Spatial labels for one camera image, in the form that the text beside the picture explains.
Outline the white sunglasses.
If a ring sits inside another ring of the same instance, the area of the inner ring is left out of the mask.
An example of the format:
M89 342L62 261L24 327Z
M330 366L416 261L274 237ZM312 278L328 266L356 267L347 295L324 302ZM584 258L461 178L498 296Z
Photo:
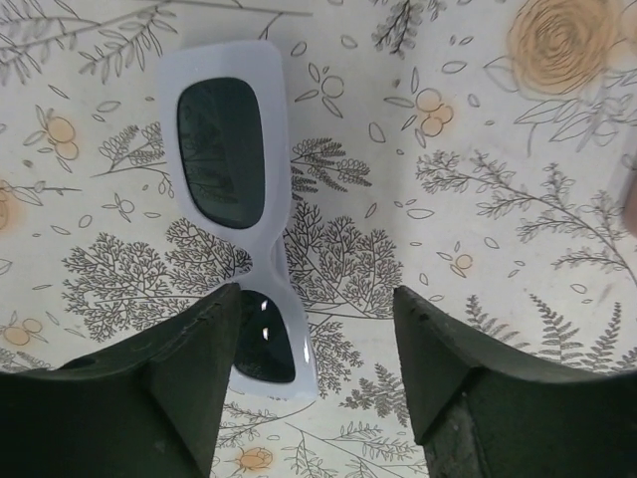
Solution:
M308 315L283 233L292 206L283 60L264 40L181 50L157 67L160 128L175 197L195 226L244 250L240 335L230 386L280 399L318 396Z

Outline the pink glasses case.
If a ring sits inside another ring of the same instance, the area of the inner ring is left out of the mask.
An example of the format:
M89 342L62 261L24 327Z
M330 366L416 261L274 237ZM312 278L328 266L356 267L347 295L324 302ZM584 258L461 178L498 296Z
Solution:
M632 235L637 235L637 178L636 165L632 166L631 178L625 195L623 223L626 230Z

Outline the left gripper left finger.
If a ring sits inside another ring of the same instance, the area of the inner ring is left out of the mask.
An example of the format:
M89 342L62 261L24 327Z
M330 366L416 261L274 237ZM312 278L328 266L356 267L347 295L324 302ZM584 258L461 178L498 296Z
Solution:
M5 477L206 477L239 336L240 289L57 369L1 376Z

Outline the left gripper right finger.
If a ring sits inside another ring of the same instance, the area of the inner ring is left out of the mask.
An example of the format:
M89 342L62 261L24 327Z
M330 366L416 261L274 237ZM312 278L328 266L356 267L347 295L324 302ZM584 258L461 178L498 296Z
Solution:
M632 477L636 375L537 358L393 294L415 442L433 477Z

